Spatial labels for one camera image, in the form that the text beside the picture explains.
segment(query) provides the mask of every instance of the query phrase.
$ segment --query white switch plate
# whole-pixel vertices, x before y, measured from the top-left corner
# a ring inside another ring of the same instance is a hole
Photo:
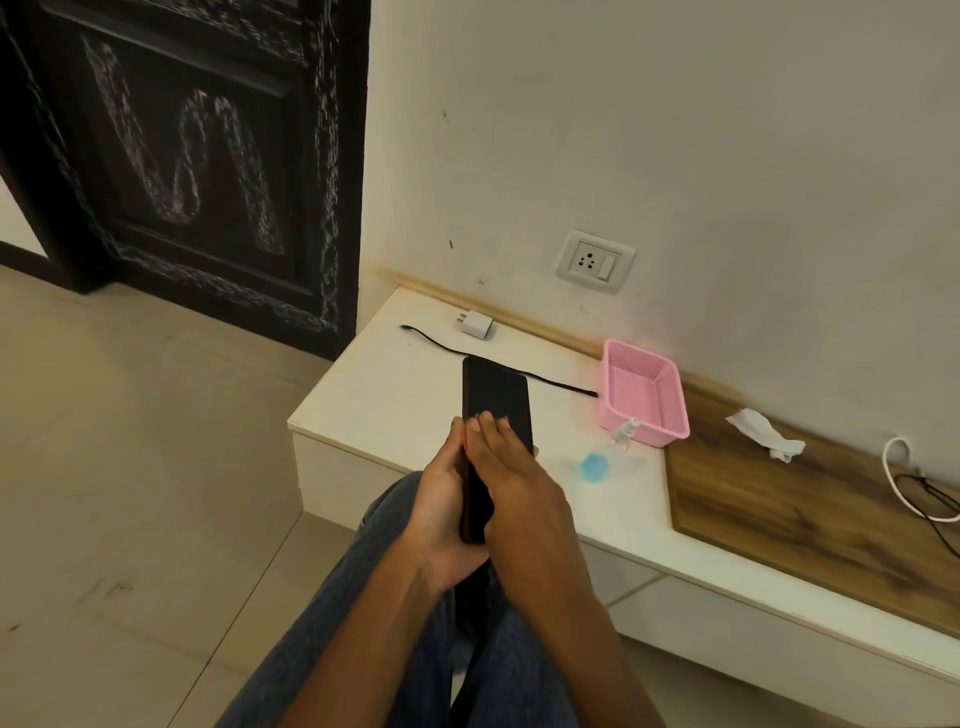
[[[616,293],[630,272],[635,255],[633,248],[573,231],[567,237],[557,263],[557,278],[605,293]]]

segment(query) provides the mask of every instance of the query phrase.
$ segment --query white tabletop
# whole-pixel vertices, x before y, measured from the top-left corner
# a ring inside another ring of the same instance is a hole
[[[462,357],[401,324],[462,352],[595,388],[595,359],[498,324],[480,341],[459,330],[461,313],[398,288],[291,416],[290,428],[401,471],[429,462],[460,414]],[[577,463],[603,436],[596,400],[533,379],[529,390],[539,461],[564,488],[582,539],[960,681],[960,641],[674,531],[661,450],[634,444],[619,474],[583,481]]]

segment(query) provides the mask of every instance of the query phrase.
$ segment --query tiled floor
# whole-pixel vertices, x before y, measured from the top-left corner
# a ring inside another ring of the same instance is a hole
[[[0,724],[213,723],[349,542],[300,514],[285,426],[327,366],[0,267]],[[670,726],[828,725],[630,648]]]

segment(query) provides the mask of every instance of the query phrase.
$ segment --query leg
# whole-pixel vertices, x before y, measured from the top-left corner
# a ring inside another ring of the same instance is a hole
[[[487,634],[450,711],[455,728],[579,726],[566,683],[490,569]]]
[[[420,473],[411,473],[373,503],[340,563],[286,635],[256,669],[217,728],[272,728],[297,697],[384,552],[410,520]],[[427,620],[388,719],[390,726],[446,726],[454,641],[453,594]]]

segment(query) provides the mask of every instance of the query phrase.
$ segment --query person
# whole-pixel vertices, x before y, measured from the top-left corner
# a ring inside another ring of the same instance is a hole
[[[493,501],[481,546],[459,536],[464,452]],[[486,624],[451,705],[454,588],[475,572],[487,577]],[[489,412],[455,418],[423,472],[371,506],[217,723],[383,725],[663,728],[593,595],[563,490]]]

